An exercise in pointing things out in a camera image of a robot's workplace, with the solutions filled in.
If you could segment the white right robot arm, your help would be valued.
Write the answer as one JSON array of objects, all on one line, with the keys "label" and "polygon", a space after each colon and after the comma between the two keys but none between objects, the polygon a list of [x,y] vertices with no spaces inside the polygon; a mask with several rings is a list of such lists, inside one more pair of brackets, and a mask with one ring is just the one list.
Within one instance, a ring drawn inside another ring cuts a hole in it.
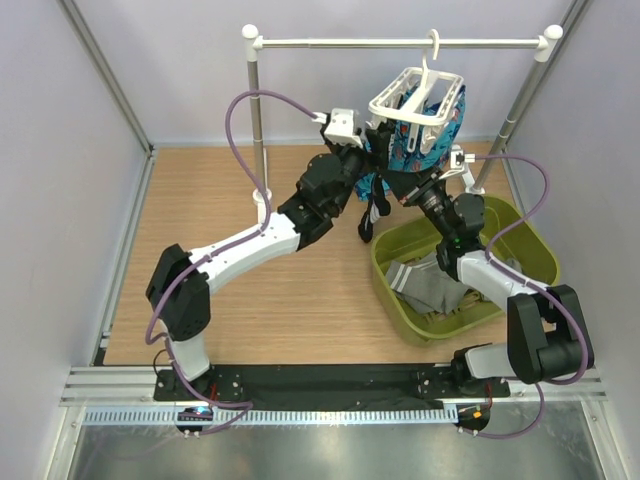
[{"label": "white right robot arm", "polygon": [[438,169],[384,170],[381,175],[398,202],[419,208],[441,235],[436,247],[440,269],[506,314],[506,342],[464,351],[464,363],[450,372],[453,389],[472,396],[492,377],[525,384],[570,385],[580,380],[594,355],[576,291],[533,280],[498,260],[492,246],[480,239],[484,198],[474,193],[451,197]]}]

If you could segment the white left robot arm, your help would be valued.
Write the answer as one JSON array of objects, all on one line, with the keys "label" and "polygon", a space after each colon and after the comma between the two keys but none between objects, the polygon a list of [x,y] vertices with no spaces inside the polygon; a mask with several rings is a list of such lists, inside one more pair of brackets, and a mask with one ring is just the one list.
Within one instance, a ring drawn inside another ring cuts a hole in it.
[{"label": "white left robot arm", "polygon": [[365,132],[366,146],[331,144],[312,158],[294,194],[266,212],[253,227],[210,246],[167,247],[146,289],[152,321],[162,323],[178,390],[190,400],[208,395],[211,363],[204,331],[211,320],[211,296],[238,276],[319,241],[344,211],[357,182],[388,163],[391,131]]}]

